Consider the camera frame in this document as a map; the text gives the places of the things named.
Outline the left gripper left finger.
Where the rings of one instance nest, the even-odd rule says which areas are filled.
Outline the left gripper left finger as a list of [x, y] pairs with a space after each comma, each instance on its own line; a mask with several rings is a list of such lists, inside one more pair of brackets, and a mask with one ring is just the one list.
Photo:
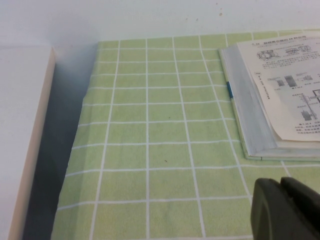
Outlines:
[[271, 178], [254, 183], [250, 223], [255, 240], [318, 240], [320, 224], [311, 224], [292, 198]]

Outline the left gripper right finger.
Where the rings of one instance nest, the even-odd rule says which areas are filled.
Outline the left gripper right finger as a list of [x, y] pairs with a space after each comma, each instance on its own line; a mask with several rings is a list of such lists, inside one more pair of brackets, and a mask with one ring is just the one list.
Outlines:
[[312, 225], [320, 224], [320, 194], [293, 177], [282, 177], [280, 185]]

